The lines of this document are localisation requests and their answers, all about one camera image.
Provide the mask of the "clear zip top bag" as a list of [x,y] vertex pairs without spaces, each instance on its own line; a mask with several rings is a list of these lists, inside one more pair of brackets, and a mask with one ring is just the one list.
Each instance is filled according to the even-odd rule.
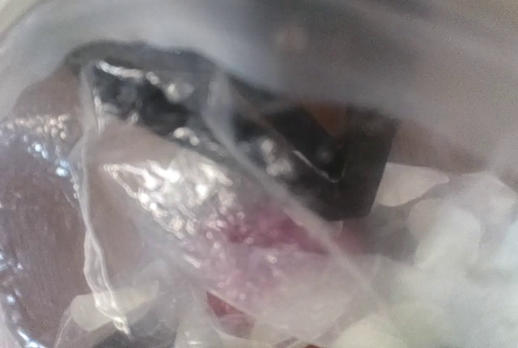
[[[398,123],[371,211],[327,221],[132,121],[66,64],[190,50]],[[207,302],[205,228],[271,206],[325,255],[249,317]],[[517,0],[1,0],[1,331],[21,347],[514,347]]]

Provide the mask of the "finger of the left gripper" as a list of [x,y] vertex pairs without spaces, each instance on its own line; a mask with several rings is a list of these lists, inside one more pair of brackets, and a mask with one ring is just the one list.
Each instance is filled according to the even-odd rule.
[[304,105],[239,80],[190,50],[93,43],[66,64],[87,80],[101,116],[132,121],[292,197],[327,221],[367,215],[398,123],[345,107],[326,129]]

